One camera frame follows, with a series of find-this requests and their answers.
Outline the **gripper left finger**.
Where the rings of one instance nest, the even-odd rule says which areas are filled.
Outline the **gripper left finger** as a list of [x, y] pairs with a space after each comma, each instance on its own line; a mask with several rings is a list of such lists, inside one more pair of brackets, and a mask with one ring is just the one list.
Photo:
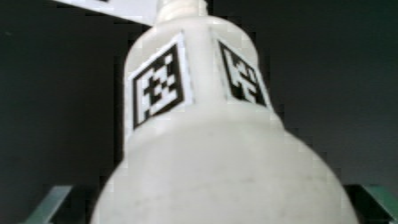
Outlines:
[[38, 207], [20, 224], [52, 224], [52, 218], [55, 217], [71, 189], [71, 185], [57, 185], [52, 187]]

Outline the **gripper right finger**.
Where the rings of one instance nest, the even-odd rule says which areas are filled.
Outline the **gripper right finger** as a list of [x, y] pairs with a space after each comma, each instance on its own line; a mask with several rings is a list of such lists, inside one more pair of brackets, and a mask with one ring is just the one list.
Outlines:
[[361, 190], [363, 224], [398, 224], [398, 197], [382, 185], [363, 185]]

